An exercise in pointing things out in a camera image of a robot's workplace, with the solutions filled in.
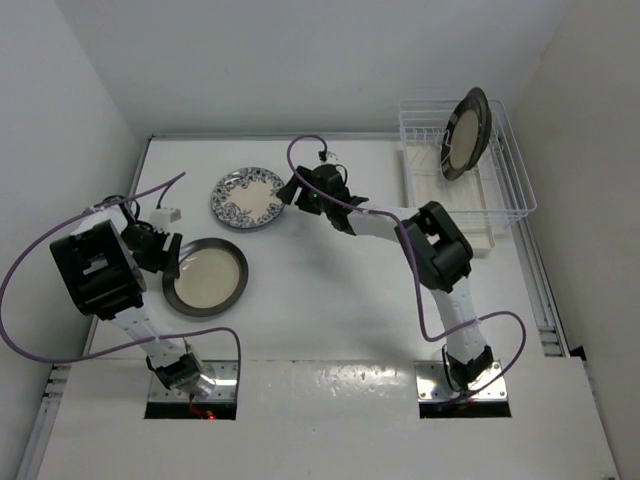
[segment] white wall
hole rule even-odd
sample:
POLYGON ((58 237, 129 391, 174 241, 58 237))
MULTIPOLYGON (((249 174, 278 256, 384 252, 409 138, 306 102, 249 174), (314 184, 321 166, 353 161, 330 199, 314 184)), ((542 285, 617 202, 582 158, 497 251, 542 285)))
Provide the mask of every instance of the white wall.
POLYGON ((638 20, 637 3, 575 0, 515 119, 536 239, 625 479, 640 478, 638 20))
MULTIPOLYGON (((0 3, 0 274, 56 223, 126 192, 140 151, 53 0, 0 3)), ((81 350, 77 313, 48 248, 15 277, 2 315, 14 339, 81 350)), ((14 478, 49 367, 0 345, 0 479, 14 478)))
POLYGON ((566 0, 57 0, 158 131, 397 128, 403 98, 519 98, 566 0))

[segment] white table surface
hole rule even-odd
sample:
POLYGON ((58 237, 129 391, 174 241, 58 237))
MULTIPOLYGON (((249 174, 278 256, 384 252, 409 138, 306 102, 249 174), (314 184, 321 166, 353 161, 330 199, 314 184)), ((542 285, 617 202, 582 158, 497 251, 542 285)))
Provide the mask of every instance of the white table surface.
MULTIPOLYGON (((339 234, 326 219, 287 209, 269 227, 238 233, 209 207, 215 182, 260 165, 289 178, 283 141, 153 141, 138 190, 187 171, 167 195, 189 242, 226 238, 247 256, 249 283, 218 318, 192 323, 172 311, 149 277, 148 304, 176 331, 237 329, 244 353, 236 421, 144 420, 151 373, 140 349, 74 365, 40 469, 40 480, 576 479, 615 475, 591 390, 578 359, 545 358, 513 239, 473 261, 478 313, 509 309, 527 324, 525 354, 507 376, 512 418, 419 419, 413 362, 427 344, 411 278, 397 245, 339 234)), ((402 205, 399 145, 333 141, 352 192, 402 205)), ((295 152, 313 166, 318 145, 295 152)), ((142 202, 145 211, 155 204, 142 202)), ((428 328, 439 332, 425 293, 428 328)), ((519 329, 508 319, 483 331, 510 358, 519 329)), ((92 351, 125 341, 100 322, 92 351)), ((234 358, 226 334, 194 339, 203 358, 234 358)))
MULTIPOLYGON (((441 344, 426 343, 419 331, 411 274, 400 247, 384 240, 338 233, 326 218, 285 209, 273 224, 254 232, 223 226, 210 208, 215 183, 243 166, 271 169, 287 181, 288 142, 280 140, 154 140, 150 144, 138 191, 153 187, 181 171, 187 175, 167 194, 165 206, 182 210, 175 224, 184 243, 221 237, 236 244, 249 263, 247 288, 230 310, 194 323, 169 307, 159 275, 147 275, 145 303, 176 332, 216 325, 236 329, 246 359, 387 360, 430 359, 441 344)), ((294 161, 318 164, 320 144, 299 143, 294 161)), ((394 141, 330 141, 340 163, 349 169, 353 194, 379 205, 403 206, 400 144, 394 141)), ((157 196, 141 200, 143 215, 157 196)), ((516 246, 510 231, 496 238, 487 258, 474 259, 470 277, 478 314, 513 310, 530 333, 525 356, 541 357, 542 347, 527 294, 516 246)), ((427 328, 435 334, 442 324, 431 295, 423 292, 427 328)), ((494 319, 483 332, 497 358, 510 358, 520 331, 509 318, 494 319)), ((124 332, 100 322, 92 351, 128 340, 124 332)), ((235 357, 227 334, 190 340, 203 358, 235 357)), ((143 358, 141 349, 128 349, 111 358, 143 358)))

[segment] plate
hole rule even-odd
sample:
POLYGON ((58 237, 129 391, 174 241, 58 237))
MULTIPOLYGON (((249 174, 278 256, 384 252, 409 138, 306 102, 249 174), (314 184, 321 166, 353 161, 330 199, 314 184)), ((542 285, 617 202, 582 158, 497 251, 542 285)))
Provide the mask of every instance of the plate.
POLYGON ((491 137, 491 109, 475 87, 455 108, 442 138, 440 162, 447 180, 456 180, 476 166, 491 137))
POLYGON ((211 208, 216 217, 230 227, 261 227, 282 213, 284 204, 276 197, 282 187, 282 179, 266 168, 241 168, 216 184, 211 208))
POLYGON ((180 249, 180 278, 162 276, 169 305, 191 317, 224 312, 242 295, 249 265, 242 251, 221 238, 201 238, 180 249))

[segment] floral patterned plate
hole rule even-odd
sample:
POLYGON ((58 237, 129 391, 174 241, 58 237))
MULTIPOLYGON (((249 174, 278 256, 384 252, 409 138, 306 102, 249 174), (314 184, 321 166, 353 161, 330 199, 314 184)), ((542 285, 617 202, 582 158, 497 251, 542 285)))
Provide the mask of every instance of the floral patterned plate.
POLYGON ((276 197, 283 186, 280 177, 265 168, 241 168, 225 175, 213 189, 213 213, 233 228, 266 225, 284 209, 276 197))

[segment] white wire basket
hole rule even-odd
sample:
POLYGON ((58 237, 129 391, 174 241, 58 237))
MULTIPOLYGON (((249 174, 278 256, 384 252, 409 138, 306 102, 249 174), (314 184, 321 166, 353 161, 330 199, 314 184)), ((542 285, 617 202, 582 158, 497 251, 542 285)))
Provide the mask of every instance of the white wire basket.
POLYGON ((449 181, 440 168, 440 145, 457 100, 400 102, 407 203, 440 202, 465 234, 488 236, 536 208, 536 200, 502 102, 490 100, 493 132, 478 164, 449 181))

